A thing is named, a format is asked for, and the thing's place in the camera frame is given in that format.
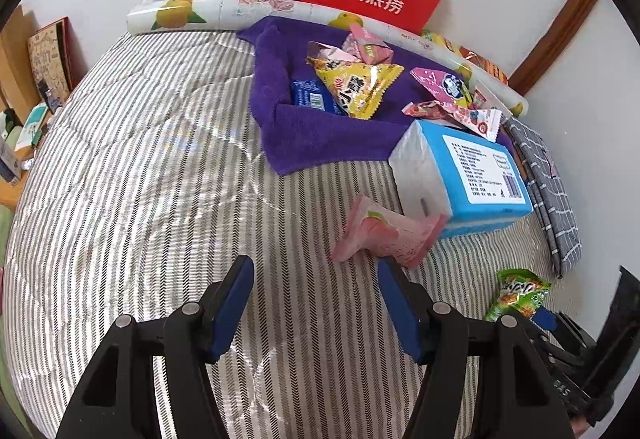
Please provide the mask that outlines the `green snack packet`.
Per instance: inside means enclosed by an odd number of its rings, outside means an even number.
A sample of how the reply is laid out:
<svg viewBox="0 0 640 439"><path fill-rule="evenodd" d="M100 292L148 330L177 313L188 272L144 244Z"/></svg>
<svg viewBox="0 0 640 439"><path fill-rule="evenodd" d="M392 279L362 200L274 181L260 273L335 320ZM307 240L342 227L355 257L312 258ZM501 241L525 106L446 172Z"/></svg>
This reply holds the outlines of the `green snack packet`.
<svg viewBox="0 0 640 439"><path fill-rule="evenodd" d="M498 295L485 315L488 322L496 322L510 309L525 318L532 318L542 306L551 283L527 269L504 269L497 272Z"/></svg>

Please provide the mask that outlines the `pink peach snack packet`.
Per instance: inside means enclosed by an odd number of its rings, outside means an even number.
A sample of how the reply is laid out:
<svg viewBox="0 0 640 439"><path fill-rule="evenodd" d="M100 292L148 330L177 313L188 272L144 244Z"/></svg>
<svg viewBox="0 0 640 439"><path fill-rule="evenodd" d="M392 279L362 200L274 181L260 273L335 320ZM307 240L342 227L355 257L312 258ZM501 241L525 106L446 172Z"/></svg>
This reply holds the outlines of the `pink peach snack packet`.
<svg viewBox="0 0 640 439"><path fill-rule="evenodd" d="M343 263L365 249L378 257L392 256L405 268L414 268L428 254L447 222L445 214L412 219L359 194L331 258Z"/></svg>

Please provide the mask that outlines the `grey checked cloth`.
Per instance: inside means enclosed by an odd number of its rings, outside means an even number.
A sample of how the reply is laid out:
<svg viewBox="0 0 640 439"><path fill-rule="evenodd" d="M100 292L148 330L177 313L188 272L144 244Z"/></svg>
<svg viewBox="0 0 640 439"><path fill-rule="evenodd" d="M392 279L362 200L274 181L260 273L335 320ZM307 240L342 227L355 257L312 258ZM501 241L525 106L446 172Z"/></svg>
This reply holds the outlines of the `grey checked cloth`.
<svg viewBox="0 0 640 439"><path fill-rule="evenodd" d="M503 124L525 173L525 187L547 238L551 271L562 279L582 259L582 241L570 199L544 139L516 118Z"/></svg>

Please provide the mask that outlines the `blue tissue pack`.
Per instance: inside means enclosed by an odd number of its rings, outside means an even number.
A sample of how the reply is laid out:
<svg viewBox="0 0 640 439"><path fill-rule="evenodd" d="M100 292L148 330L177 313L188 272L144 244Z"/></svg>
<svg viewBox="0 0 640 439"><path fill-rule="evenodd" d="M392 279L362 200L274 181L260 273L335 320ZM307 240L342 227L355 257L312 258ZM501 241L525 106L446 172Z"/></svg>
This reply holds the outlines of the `blue tissue pack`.
<svg viewBox="0 0 640 439"><path fill-rule="evenodd" d="M416 120L388 164L404 215L447 216L443 239L503 229L533 211L506 147L461 130Z"/></svg>

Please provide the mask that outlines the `striped quilt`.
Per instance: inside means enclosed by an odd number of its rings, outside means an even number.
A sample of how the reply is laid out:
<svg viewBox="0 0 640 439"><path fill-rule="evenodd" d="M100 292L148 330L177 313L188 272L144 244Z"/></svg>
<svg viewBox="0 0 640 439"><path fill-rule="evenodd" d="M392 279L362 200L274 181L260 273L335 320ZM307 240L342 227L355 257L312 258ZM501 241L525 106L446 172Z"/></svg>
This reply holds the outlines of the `striped quilt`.
<svg viewBox="0 0 640 439"><path fill-rule="evenodd" d="M15 212L4 267L13 388L54 437L124 313L162 318L235 256L250 301L209 372L242 438L398 438L423 372L401 350L375 260L330 258L364 194L400 203L384 162L275 173L248 110L254 51L231 32L122 36L55 120Z"/></svg>

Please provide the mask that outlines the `wooden bedside table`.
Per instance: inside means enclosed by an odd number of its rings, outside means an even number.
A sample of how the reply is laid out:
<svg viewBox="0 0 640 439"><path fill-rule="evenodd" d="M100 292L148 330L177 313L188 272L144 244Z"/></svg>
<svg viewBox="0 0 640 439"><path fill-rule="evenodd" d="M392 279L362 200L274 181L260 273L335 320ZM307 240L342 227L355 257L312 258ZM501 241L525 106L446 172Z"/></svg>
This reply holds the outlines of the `wooden bedside table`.
<svg viewBox="0 0 640 439"><path fill-rule="evenodd" d="M21 173L21 178L13 177L11 170L3 162L0 163L0 172L0 204L15 211L26 185L28 173Z"/></svg>

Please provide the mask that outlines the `strawberry white snack packet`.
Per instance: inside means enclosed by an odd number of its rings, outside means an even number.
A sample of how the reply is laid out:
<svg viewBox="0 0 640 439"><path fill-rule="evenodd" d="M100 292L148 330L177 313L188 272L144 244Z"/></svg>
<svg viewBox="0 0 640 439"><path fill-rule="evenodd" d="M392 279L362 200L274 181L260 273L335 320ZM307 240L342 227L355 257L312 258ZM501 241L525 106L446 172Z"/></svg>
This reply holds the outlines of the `strawberry white snack packet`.
<svg viewBox="0 0 640 439"><path fill-rule="evenodd" d="M497 141L502 118L502 113L497 109L468 109L437 100L409 102L401 112L410 118L425 118L433 122L462 127L491 142Z"/></svg>

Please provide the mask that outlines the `white green tube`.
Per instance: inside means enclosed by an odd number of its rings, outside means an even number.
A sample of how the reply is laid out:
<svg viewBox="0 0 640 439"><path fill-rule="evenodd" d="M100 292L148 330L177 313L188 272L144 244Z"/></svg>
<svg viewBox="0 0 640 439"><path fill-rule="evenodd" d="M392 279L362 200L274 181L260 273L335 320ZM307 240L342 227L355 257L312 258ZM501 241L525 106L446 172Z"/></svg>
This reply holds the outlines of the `white green tube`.
<svg viewBox="0 0 640 439"><path fill-rule="evenodd" d="M14 146L15 152L35 147L41 136L41 128L46 120L49 108L46 103L37 104L29 113L25 124L22 127L20 136Z"/></svg>

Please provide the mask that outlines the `pink blue-logo snack packet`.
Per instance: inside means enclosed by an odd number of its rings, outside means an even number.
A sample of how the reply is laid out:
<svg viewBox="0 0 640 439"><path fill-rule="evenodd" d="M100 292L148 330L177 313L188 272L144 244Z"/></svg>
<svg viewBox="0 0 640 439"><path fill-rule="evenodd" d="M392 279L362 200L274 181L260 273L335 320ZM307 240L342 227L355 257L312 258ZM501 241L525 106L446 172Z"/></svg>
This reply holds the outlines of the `pink blue-logo snack packet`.
<svg viewBox="0 0 640 439"><path fill-rule="evenodd" d="M465 82L454 73L429 68L413 68L410 75L421 84L435 100L470 108L473 97Z"/></svg>

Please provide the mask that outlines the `wooden chair back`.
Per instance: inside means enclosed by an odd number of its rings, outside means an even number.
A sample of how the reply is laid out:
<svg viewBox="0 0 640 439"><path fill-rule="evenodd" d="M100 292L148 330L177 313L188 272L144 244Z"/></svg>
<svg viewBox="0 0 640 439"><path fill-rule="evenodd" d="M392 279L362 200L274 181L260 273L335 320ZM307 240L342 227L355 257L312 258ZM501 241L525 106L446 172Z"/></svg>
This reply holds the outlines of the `wooden chair back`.
<svg viewBox="0 0 640 439"><path fill-rule="evenodd" d="M1 107L12 109L21 122L40 102L28 53L32 18L25 17L18 5L1 30Z"/></svg>

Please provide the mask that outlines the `orange snack bag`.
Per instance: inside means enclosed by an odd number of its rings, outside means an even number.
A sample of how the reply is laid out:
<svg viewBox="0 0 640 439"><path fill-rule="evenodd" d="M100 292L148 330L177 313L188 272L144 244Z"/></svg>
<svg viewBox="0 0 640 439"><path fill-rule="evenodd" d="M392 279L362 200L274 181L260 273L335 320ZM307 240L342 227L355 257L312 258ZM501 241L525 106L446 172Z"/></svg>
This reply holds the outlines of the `orange snack bag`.
<svg viewBox="0 0 640 439"><path fill-rule="evenodd" d="M502 69L497 66L494 62L484 58L480 54L472 49L466 48L465 46L457 45L453 43L451 40L447 40L446 37L433 32L429 29L424 29L422 31L422 37L430 40L432 43L447 48L450 52L453 52L455 55L463 58L466 61L469 61L479 68L483 69L485 72L490 74L491 76L497 78L501 83L507 85L508 77L506 77L506 73L503 72Z"/></svg>

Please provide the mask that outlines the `patterned book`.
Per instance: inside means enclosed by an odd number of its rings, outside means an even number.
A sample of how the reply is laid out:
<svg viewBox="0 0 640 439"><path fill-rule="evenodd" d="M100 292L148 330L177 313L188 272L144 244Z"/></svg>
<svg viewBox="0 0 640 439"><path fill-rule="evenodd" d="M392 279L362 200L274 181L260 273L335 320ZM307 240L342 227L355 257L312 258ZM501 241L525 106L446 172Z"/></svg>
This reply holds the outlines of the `patterned book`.
<svg viewBox="0 0 640 439"><path fill-rule="evenodd" d="M68 17L51 22L27 41L30 68L38 94L51 113L63 107L73 91Z"/></svg>

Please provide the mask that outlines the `blue snack packet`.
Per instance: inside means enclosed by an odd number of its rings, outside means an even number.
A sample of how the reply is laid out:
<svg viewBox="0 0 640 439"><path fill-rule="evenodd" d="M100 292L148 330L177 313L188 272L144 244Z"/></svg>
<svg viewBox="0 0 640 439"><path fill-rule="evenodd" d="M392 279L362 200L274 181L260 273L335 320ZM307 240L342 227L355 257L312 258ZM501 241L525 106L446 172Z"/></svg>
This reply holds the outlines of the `blue snack packet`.
<svg viewBox="0 0 640 439"><path fill-rule="evenodd" d="M290 89L291 100L296 107L311 108L334 115L346 115L319 77L294 80L290 84Z"/></svg>

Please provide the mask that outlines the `pink triangular snack packet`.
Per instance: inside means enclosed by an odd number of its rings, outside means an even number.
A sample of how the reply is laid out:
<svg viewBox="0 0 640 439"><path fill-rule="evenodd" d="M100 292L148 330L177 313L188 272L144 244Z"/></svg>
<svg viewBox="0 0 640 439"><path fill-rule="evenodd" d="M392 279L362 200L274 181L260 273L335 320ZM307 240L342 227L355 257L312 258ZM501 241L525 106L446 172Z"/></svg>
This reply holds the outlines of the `pink triangular snack packet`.
<svg viewBox="0 0 640 439"><path fill-rule="evenodd" d="M358 23L349 25L349 34L344 40L342 49L371 66L393 62L393 49Z"/></svg>

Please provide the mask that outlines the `brown wooden door frame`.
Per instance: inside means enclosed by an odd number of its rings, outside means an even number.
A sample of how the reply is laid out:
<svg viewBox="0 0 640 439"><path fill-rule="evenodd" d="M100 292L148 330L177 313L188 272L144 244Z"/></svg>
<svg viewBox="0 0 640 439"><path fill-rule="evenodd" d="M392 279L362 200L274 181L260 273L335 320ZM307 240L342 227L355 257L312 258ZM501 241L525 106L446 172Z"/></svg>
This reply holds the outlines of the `brown wooden door frame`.
<svg viewBox="0 0 640 439"><path fill-rule="evenodd" d="M562 55L598 0L567 0L547 32L509 77L509 85L521 96L526 96Z"/></svg>

